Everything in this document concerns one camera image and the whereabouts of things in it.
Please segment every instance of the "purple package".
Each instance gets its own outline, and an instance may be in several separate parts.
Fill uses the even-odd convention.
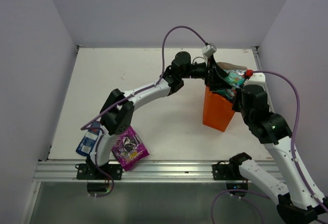
[[[118,137],[112,152],[125,171],[130,170],[137,161],[149,155],[132,127]]]

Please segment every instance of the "orange box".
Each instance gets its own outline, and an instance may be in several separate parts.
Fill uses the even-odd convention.
[[[224,132],[229,125],[235,111],[232,103],[219,94],[212,93],[206,87],[203,110],[203,124]]]

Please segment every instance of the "white table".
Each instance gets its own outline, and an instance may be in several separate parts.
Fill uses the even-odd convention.
[[[181,50],[201,56],[200,48],[166,49],[166,66]],[[218,49],[215,59],[257,69],[251,49]],[[85,159],[75,152],[85,133],[80,127],[99,113],[113,89],[131,90],[157,80],[160,68],[160,49],[80,49],[48,159]],[[133,114],[132,127],[150,153],[144,160],[227,160],[240,152],[272,160],[240,114],[225,132],[204,126],[204,92],[202,80],[185,79],[177,93]]]

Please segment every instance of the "white wall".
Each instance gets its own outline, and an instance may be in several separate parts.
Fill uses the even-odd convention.
[[[87,47],[159,47],[188,25],[218,47],[258,46],[285,0],[54,0],[71,36]],[[168,46],[199,46],[190,32]]]
[[[75,60],[52,0],[0,0],[0,217],[18,223]]]
[[[328,195],[328,0],[287,0],[260,46],[264,70],[277,71],[296,85],[301,101],[297,147],[317,185]],[[268,78],[275,111],[295,118],[291,88]]]

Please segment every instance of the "blue package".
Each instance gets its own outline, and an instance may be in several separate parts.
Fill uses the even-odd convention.
[[[95,121],[92,123],[91,126],[100,128],[100,123],[98,121]],[[78,147],[76,148],[76,153],[80,154],[81,156],[89,156],[90,152],[92,151],[94,145],[98,140],[99,134],[100,129],[88,130],[81,142],[79,143]]]

